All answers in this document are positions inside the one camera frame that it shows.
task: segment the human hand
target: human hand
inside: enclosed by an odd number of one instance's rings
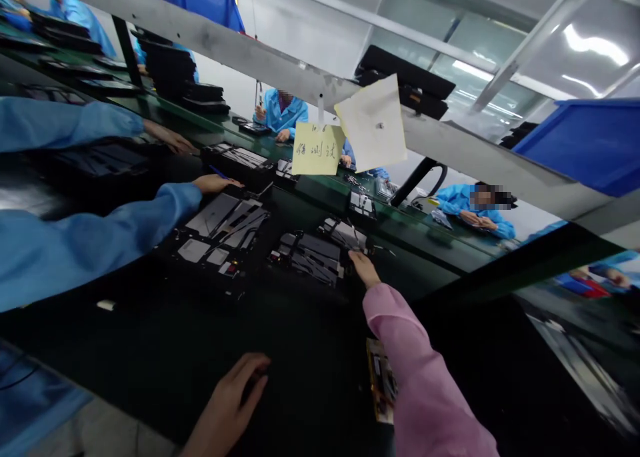
[[[616,287],[631,288],[631,279],[624,272],[610,268],[607,270],[606,275]]]
[[[478,227],[481,227],[482,229],[498,230],[497,224],[494,223],[489,217],[480,217],[480,223],[478,224]]]
[[[181,457],[223,457],[229,453],[247,428],[262,397],[268,379],[262,374],[269,364],[271,359],[264,354],[244,354],[236,362],[216,385]],[[259,379],[241,406],[242,393],[252,376]]]
[[[221,192],[228,185],[235,185],[236,187],[244,187],[238,181],[233,179],[223,179],[218,174],[207,174],[198,177],[193,184],[200,189],[203,194],[215,194]]]
[[[460,217],[468,224],[478,226],[480,225],[480,217],[478,214],[471,211],[460,211]]]
[[[275,137],[275,140],[278,142],[285,142],[289,140],[291,137],[291,131],[289,129],[283,129],[280,133]]]
[[[170,131],[166,127],[161,126],[149,119],[144,120],[145,131],[159,141],[163,141],[169,146],[174,154],[190,154],[197,152],[197,149],[187,139],[180,134]]]
[[[360,276],[360,279],[365,283],[367,290],[381,282],[378,277],[378,273],[375,271],[375,267],[369,260],[369,257],[365,256],[362,252],[350,250],[349,258],[353,261],[355,271]]]
[[[260,105],[257,105],[255,107],[255,118],[258,121],[264,121],[266,117],[267,117],[267,112],[265,111],[265,108]]]

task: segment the pink sleeve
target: pink sleeve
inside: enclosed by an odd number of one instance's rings
[[[398,383],[394,423],[399,457],[497,457],[493,436],[476,420],[431,348],[427,331],[394,288],[369,289],[363,308]]]

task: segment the floor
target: floor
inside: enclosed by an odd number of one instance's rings
[[[80,435],[85,457],[177,457],[180,449],[135,419],[100,399],[88,403],[32,449],[29,457],[71,457]]]

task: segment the black cable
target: black cable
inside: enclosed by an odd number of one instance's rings
[[[21,382],[24,382],[25,380],[27,380],[29,377],[31,377],[32,375],[35,374],[35,372],[40,369],[40,365],[36,364],[35,367],[33,369],[31,369],[31,372],[27,375],[25,375],[23,378],[16,380],[15,382],[12,382],[11,384],[4,386],[4,387],[0,387],[0,391],[2,390],[7,390],[10,389],[11,387],[15,387],[16,385],[20,384]]]

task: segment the blue container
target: blue container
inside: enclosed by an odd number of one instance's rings
[[[513,152],[610,196],[640,187],[640,99],[556,104]]]

